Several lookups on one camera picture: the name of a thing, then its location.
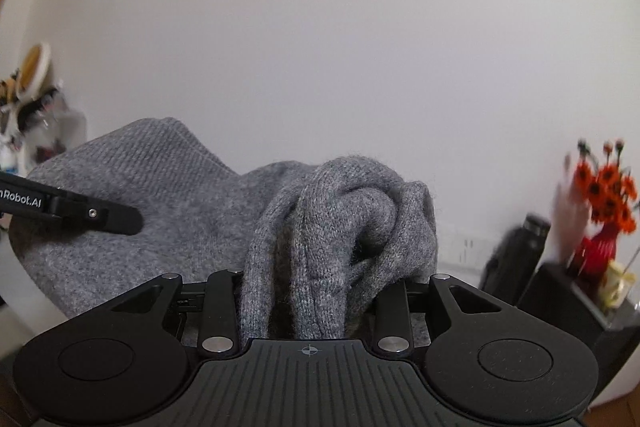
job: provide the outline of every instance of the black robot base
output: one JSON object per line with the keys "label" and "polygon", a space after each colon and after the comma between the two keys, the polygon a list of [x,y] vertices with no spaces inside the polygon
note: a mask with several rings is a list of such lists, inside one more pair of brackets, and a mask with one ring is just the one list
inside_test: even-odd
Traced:
{"label": "black robot base", "polygon": [[[366,340],[240,349],[241,277],[164,274],[33,339],[14,378],[35,427],[577,427],[596,385],[581,341],[444,274],[380,292]],[[180,342],[189,313],[196,347]]]}

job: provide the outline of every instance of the electrical outlet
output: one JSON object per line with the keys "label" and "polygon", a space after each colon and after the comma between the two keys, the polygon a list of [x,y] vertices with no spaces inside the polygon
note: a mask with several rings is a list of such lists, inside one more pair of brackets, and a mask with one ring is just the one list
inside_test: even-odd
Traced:
{"label": "electrical outlet", "polygon": [[438,262],[481,273],[498,245],[476,233],[465,232],[452,225],[438,223]]}

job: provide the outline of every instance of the white wall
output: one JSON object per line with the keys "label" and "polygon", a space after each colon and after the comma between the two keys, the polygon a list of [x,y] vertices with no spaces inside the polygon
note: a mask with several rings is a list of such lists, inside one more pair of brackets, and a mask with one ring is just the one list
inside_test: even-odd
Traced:
{"label": "white wall", "polygon": [[241,172],[372,155],[484,237],[550,214],[579,137],[640,166],[640,0],[34,0],[39,39],[91,136],[174,115]]}

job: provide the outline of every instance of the round black pad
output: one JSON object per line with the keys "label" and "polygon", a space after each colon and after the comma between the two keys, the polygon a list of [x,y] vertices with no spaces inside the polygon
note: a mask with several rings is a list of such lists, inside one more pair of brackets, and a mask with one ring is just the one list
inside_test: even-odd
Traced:
{"label": "round black pad", "polygon": [[117,377],[133,362],[133,350],[111,339],[89,339],[68,346],[58,358],[60,369],[78,380]]}
{"label": "round black pad", "polygon": [[455,318],[424,360],[444,402],[504,425],[544,425],[586,409],[598,367],[581,341],[515,309]]}
{"label": "round black pad", "polygon": [[42,417],[75,425],[123,423],[178,391],[188,361],[176,338],[147,327],[137,314],[78,318],[39,335],[16,357],[18,391]]}
{"label": "round black pad", "polygon": [[494,377],[526,382],[546,375],[554,361],[538,344],[503,339],[486,344],[478,355],[482,368]]}

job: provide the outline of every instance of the metal screw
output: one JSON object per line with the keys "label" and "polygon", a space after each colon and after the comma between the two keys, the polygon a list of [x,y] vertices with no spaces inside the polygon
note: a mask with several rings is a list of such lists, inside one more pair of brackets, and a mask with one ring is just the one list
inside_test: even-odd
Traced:
{"label": "metal screw", "polygon": [[409,341],[402,337],[384,337],[378,342],[378,347],[390,353],[400,353],[409,348]]}
{"label": "metal screw", "polygon": [[226,337],[209,337],[202,341],[202,348],[212,353],[224,353],[234,347],[234,341]]}

